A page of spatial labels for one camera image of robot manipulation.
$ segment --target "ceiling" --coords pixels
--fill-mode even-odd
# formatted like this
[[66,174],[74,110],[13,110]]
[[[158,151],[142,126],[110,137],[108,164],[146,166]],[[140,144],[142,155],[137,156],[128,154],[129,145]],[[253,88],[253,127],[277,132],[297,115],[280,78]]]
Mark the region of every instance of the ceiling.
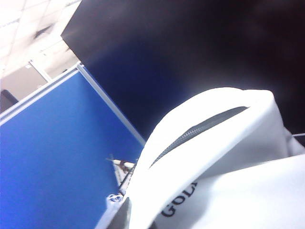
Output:
[[61,33],[81,0],[0,0],[0,78],[29,60],[52,78],[77,57]]

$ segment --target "white fabric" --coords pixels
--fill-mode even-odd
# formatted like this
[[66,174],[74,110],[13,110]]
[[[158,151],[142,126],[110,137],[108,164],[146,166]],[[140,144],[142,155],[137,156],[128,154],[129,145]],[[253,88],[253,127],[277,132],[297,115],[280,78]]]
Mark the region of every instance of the white fabric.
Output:
[[198,179],[193,194],[169,204],[158,229],[303,229],[305,155]]
[[[249,108],[175,148],[150,168],[157,156],[189,128],[239,106]],[[132,204],[129,228],[148,228],[158,213],[198,177],[202,181],[196,189],[207,177],[302,153],[304,148],[283,127],[271,92],[234,88],[203,92],[170,111],[148,139],[125,195]],[[199,199],[210,201],[209,196],[196,190],[198,193],[203,194]],[[213,214],[206,218],[205,213],[197,215],[197,221],[204,218],[209,225],[221,220],[222,216]],[[158,220],[159,224],[164,222],[160,216]],[[184,228],[196,225],[190,219],[183,220],[189,223],[182,224]]]

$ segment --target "black monitor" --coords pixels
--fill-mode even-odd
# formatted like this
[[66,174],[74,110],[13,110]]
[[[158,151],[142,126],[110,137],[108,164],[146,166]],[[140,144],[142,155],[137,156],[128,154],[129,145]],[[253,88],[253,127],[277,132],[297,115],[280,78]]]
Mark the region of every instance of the black monitor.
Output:
[[286,127],[305,130],[303,1],[83,0],[62,37],[146,139],[227,86],[272,91]]

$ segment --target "ceiling tile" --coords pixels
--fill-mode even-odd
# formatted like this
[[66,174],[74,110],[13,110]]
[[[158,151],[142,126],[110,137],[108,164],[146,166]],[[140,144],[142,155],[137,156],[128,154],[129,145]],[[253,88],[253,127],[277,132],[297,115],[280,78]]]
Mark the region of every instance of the ceiling tile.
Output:
[[71,18],[72,15],[75,13],[77,7],[79,6],[80,1],[77,3],[74,3],[70,6],[65,7],[62,12],[61,12],[61,17],[62,18]]
[[27,0],[24,8],[28,9],[28,8],[36,6],[42,2],[49,2],[49,0]]
[[0,0],[1,8],[22,10],[25,0]]
[[17,29],[17,34],[16,34],[16,40],[21,39],[23,37],[27,36],[34,36],[38,25],[39,25],[40,20],[32,21],[28,24],[25,24],[23,26],[19,26]]
[[17,32],[18,23],[10,24],[0,28],[1,43],[0,47],[9,45],[13,42]]
[[43,17],[41,19],[40,24],[39,24],[38,30],[41,30],[43,28],[46,28],[46,27],[48,27],[50,25],[55,24],[58,21],[60,15],[61,15],[61,12],[57,11],[57,12],[55,12],[53,14],[50,14],[48,16]]
[[45,15],[52,14],[57,11],[61,11],[66,5],[66,2],[63,0],[50,0],[47,11]]
[[47,1],[24,10],[19,21],[20,25],[23,26],[31,21],[40,20],[43,17],[48,4],[49,2]]
[[25,53],[28,47],[33,42],[33,36],[23,37],[14,42],[11,52],[12,53]]

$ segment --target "black zipper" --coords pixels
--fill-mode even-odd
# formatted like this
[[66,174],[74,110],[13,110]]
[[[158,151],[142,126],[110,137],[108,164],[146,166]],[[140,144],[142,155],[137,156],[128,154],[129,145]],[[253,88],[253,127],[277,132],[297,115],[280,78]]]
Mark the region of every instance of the black zipper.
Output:
[[227,110],[225,112],[222,112],[220,114],[214,115],[211,118],[208,118],[207,120],[203,121],[202,123],[195,125],[188,129],[183,135],[181,135],[179,138],[177,138],[173,143],[170,144],[169,147],[167,147],[152,163],[151,166],[153,166],[154,163],[156,163],[158,160],[160,160],[161,157],[168,154],[173,149],[177,148],[178,146],[182,145],[183,143],[189,141],[190,139],[196,137],[197,135],[203,133],[204,131],[224,122],[225,120],[232,118],[233,116],[241,113],[248,107],[240,106],[236,107],[230,110]]

